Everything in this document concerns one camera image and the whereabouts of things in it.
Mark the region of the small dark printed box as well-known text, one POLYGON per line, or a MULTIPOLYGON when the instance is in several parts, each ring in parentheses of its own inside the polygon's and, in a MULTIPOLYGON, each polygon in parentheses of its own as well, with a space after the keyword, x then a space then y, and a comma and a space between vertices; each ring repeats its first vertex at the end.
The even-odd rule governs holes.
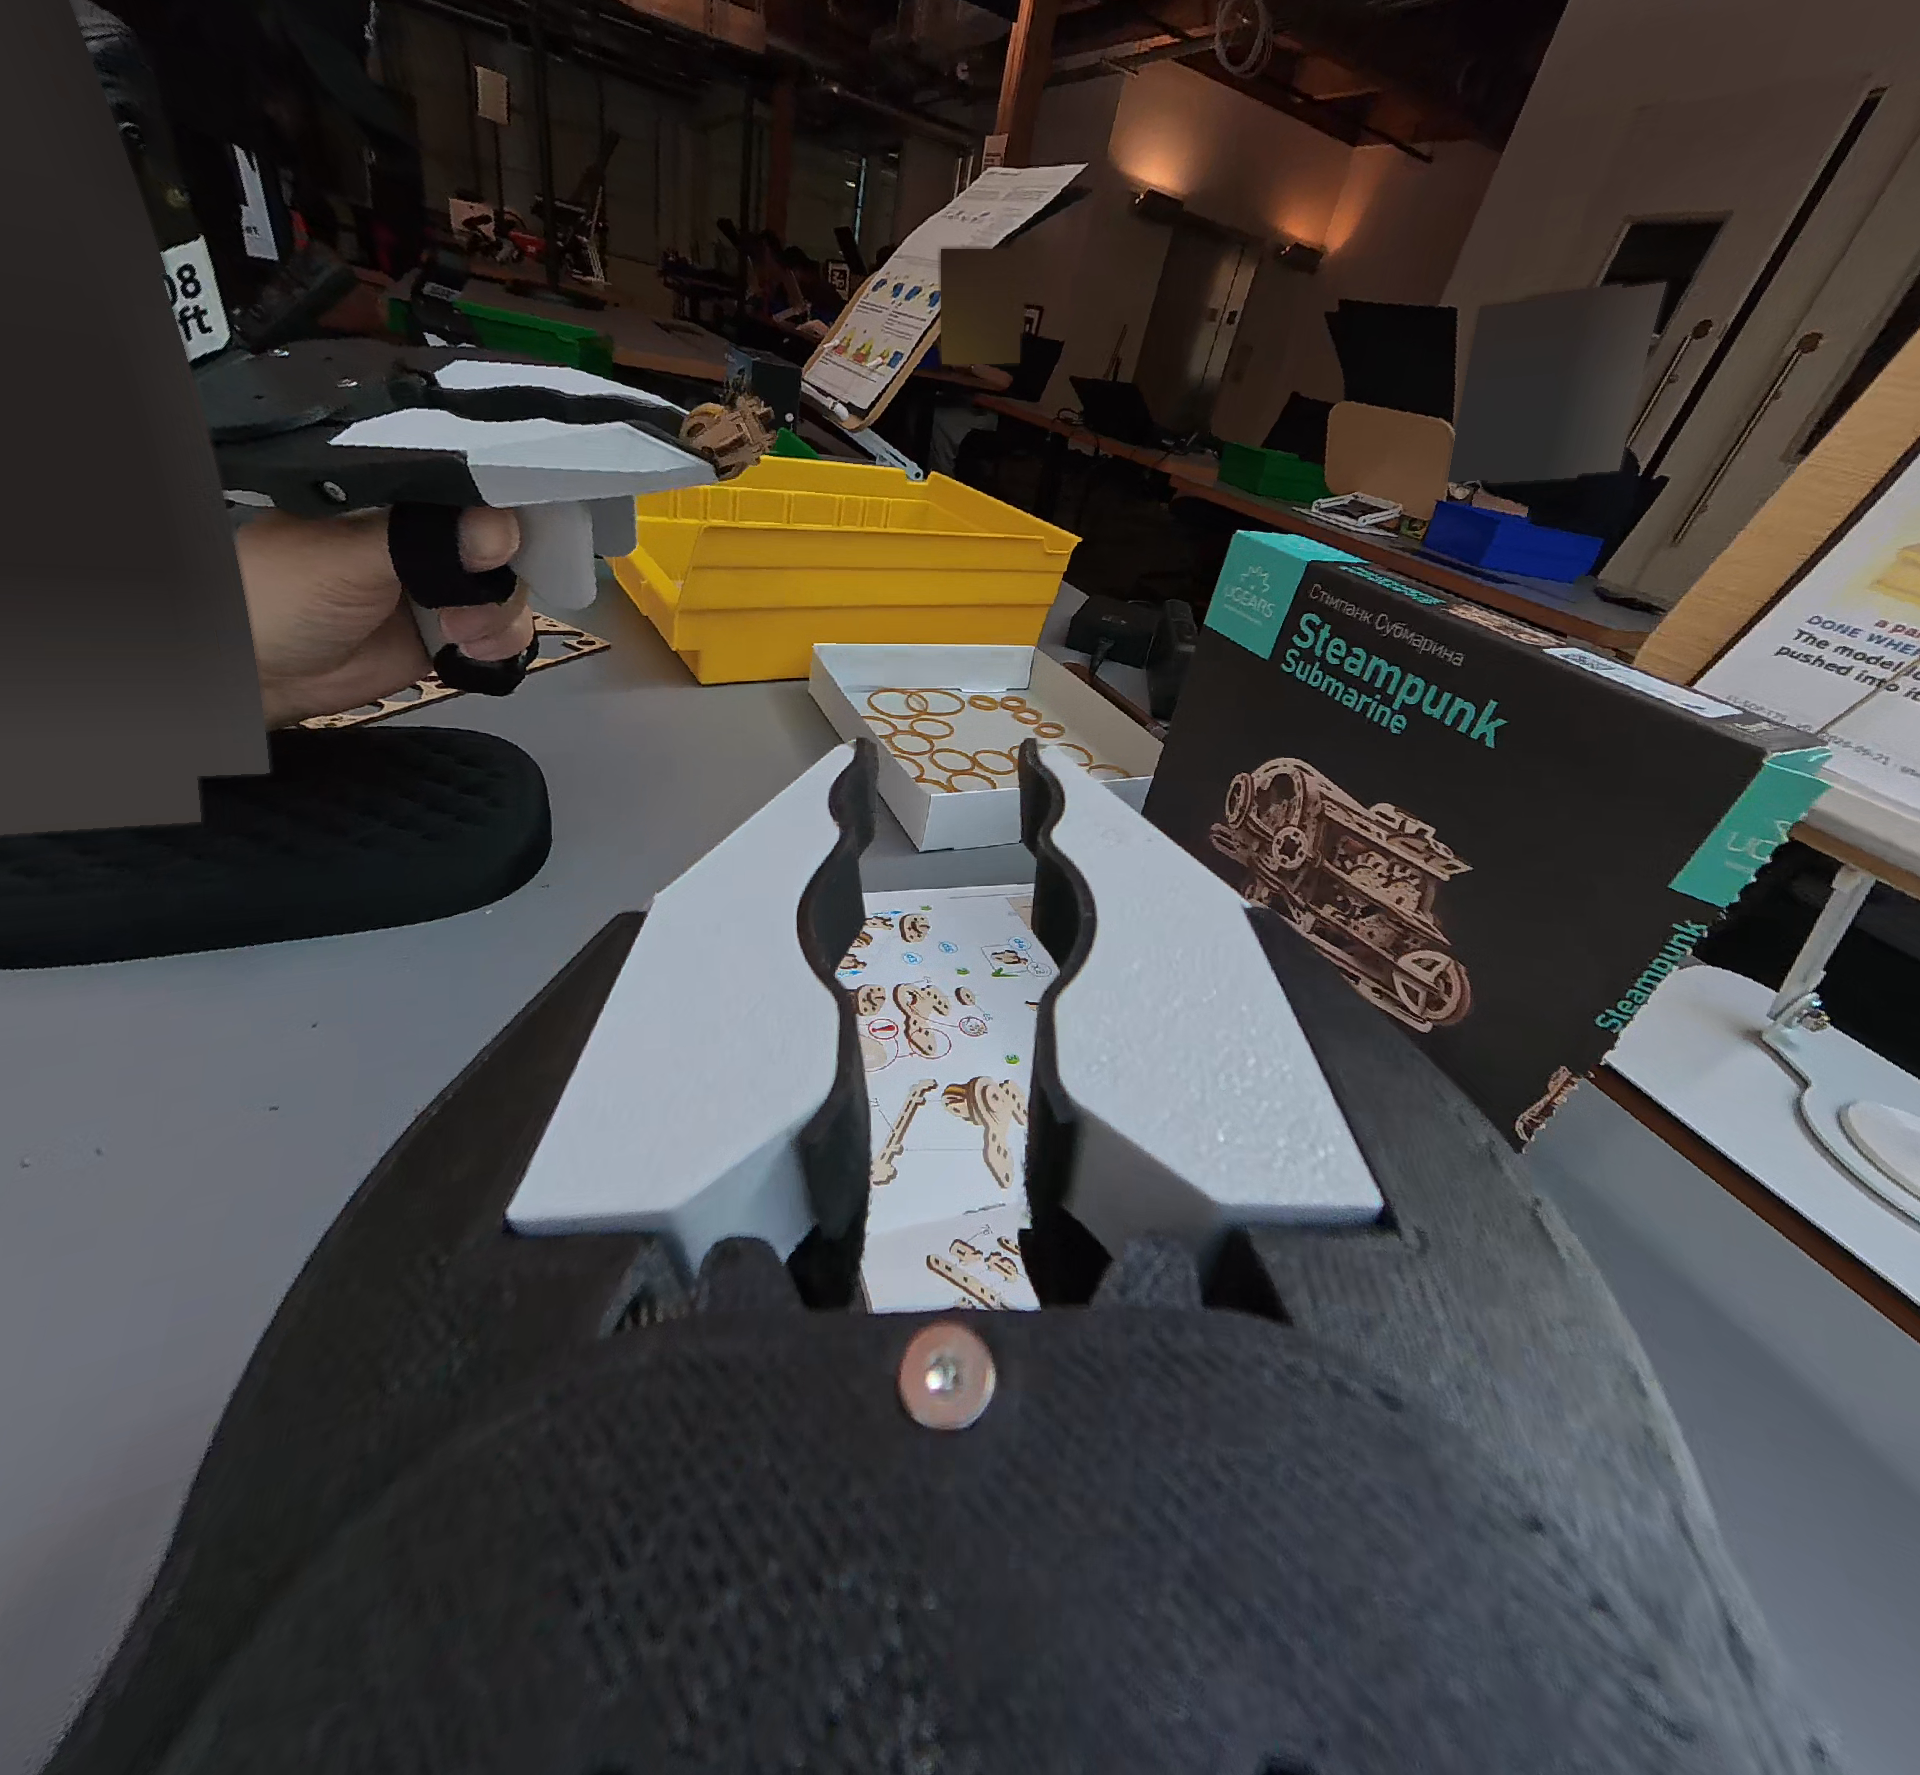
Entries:
POLYGON ((728 349, 724 407, 769 447, 795 422, 805 370, 799 362, 764 349, 728 349))

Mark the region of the grey desk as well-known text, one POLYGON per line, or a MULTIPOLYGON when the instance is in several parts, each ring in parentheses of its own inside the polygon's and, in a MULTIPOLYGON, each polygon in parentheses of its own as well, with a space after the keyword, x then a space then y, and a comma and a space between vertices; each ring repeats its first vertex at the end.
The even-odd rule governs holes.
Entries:
MULTIPOLYGON (((607 651, 400 726, 499 731, 557 813, 501 908, 365 938, 3 974, 3 1769, 137 1608, 208 1435, 326 1225, 620 908, 805 772, 800 680, 697 685, 602 582, 607 651)), ((1524 1156, 1853 1772, 1918 1769, 1918 1342, 1606 1092, 1524 1156)))

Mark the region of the black mesh wrist rest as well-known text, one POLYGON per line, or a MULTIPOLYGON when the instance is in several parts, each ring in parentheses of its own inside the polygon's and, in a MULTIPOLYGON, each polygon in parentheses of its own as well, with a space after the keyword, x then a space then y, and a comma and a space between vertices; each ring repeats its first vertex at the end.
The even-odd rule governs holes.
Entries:
POLYGON ((439 922, 547 860, 544 774, 505 738, 289 729, 267 752, 267 774, 204 781, 195 823, 3 837, 3 967, 439 922))

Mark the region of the printed instruction sheet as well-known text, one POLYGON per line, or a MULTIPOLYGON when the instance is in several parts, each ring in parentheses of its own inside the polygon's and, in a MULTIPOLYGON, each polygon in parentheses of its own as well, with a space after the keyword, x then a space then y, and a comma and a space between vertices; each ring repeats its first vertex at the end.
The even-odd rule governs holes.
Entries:
POLYGON ((1918 801, 1918 464, 1834 539, 1698 689, 1828 747, 1828 781, 1918 801))

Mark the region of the person's left hand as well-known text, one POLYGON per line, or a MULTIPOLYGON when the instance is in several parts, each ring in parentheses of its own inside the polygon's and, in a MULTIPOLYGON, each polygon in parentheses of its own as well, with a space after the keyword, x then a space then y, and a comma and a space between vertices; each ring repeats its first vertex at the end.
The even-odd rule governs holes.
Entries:
POLYGON ((426 680, 447 643, 473 660, 511 660, 532 638, 532 611, 516 591, 501 604, 442 611, 424 643, 394 574, 387 510, 250 510, 233 526, 233 549, 271 731, 426 680))

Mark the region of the wooden cutout sheet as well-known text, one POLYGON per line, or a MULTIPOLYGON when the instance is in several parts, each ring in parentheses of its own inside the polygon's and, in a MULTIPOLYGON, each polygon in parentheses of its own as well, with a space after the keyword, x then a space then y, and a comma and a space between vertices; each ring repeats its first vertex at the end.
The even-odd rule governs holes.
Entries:
MULTIPOLYGON (((535 637, 532 637, 532 657, 525 669, 525 680, 529 680, 542 669, 564 666, 573 660, 596 657, 612 649, 604 637, 596 637, 584 627, 576 627, 570 621, 560 621, 557 617, 535 614, 532 617, 535 637)), ((442 677, 429 677, 424 682, 413 682, 408 689, 397 689, 390 695, 381 695, 369 702, 349 705, 344 712, 329 712, 329 715, 313 715, 300 723, 300 729, 309 731, 339 731, 352 726, 372 726, 391 719, 404 712, 417 712, 424 705, 442 705, 456 698, 460 698, 465 689, 447 685, 442 677)))

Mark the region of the tan chair back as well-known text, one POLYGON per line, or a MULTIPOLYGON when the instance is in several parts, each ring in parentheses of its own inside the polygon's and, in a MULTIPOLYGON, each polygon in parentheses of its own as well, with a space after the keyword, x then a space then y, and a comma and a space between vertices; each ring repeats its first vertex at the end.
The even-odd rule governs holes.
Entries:
POLYGON ((1341 401, 1327 419, 1327 490, 1396 503, 1419 520, 1446 497, 1453 422, 1341 401))

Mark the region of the illustrated instruction booklet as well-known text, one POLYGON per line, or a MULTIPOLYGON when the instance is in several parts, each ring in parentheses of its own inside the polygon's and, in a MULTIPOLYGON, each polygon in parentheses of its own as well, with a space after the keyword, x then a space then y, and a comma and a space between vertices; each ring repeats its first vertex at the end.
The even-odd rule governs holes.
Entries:
POLYGON ((1027 1101, 1051 978, 1014 883, 871 898, 839 964, 871 1112, 871 1311, 1037 1306, 1020 1259, 1027 1101))

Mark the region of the black model kit box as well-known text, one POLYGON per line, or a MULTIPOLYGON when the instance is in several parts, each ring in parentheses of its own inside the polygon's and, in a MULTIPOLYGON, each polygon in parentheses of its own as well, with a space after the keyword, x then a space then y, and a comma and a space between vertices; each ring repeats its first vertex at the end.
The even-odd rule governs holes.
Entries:
POLYGON ((1811 731, 1240 530, 1144 816, 1513 1147, 1824 793, 1811 731))

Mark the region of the blue plastic bin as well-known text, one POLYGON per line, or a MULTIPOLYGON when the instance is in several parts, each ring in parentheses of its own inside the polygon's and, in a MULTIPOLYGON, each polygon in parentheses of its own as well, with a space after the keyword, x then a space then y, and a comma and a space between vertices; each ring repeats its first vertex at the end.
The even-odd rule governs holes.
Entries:
POLYGON ((1606 545, 1536 525, 1524 512, 1445 500, 1427 519, 1425 553, 1495 577, 1576 582, 1603 561, 1606 545))

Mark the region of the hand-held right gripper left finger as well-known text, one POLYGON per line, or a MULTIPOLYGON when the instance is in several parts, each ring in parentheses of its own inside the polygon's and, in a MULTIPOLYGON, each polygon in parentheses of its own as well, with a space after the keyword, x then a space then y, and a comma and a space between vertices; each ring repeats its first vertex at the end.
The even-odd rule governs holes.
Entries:
POLYGON ((661 891, 506 1203, 514 1232, 649 1232, 682 1271, 754 1239, 809 1307, 860 1306, 871 1101, 839 964, 873 827, 860 738, 661 891))

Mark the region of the wooden document stand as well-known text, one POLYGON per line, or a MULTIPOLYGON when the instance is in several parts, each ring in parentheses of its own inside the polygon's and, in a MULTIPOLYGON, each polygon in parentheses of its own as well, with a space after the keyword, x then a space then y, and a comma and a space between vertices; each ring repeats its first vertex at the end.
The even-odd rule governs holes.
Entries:
POLYGON ((903 255, 868 273, 806 358, 800 389, 844 431, 890 407, 940 337, 940 252, 903 255))
MULTIPOLYGON (((1912 460, 1918 339, 1680 597, 1636 666, 1698 685, 1912 460)), ((1595 1084, 1918 1334, 1918 1076, 1837 1029, 1820 994, 1869 896, 1918 896, 1918 804, 1824 774, 1792 837, 1834 879, 1788 974, 1668 974, 1595 1084)))

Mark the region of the wooden wheel assembly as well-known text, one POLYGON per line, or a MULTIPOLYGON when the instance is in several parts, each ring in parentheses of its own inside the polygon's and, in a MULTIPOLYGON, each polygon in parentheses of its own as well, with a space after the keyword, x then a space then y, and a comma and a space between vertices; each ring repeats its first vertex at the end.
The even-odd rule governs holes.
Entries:
POLYGON ((702 458, 718 480, 728 480, 747 467, 754 467, 780 434, 779 414, 753 391, 727 398, 724 404, 697 404, 679 419, 676 443, 702 458))

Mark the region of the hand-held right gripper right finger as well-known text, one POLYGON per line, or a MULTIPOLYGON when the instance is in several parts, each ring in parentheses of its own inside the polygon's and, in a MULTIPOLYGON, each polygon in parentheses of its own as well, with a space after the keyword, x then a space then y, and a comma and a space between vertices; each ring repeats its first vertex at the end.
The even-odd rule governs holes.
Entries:
POLYGON ((1132 1241, 1211 1282, 1237 1236, 1344 1232, 1386 1199, 1252 908, 1063 748, 1020 748, 1037 1003, 1020 1255, 1092 1301, 1132 1241))

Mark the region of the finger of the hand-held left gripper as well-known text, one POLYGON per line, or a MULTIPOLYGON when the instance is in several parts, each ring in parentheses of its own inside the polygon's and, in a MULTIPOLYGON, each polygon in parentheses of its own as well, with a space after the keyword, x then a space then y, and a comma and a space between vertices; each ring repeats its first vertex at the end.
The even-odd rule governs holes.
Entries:
POLYGON ((639 404, 564 404, 521 418, 413 407, 355 419, 329 440, 329 454, 339 464, 374 450, 400 454, 408 467, 429 454, 452 458, 489 507, 626 497, 721 480, 713 460, 661 431, 639 404))
POLYGON ((394 370, 394 411, 442 411, 469 419, 682 422, 661 395, 612 378, 499 358, 413 358, 394 370))

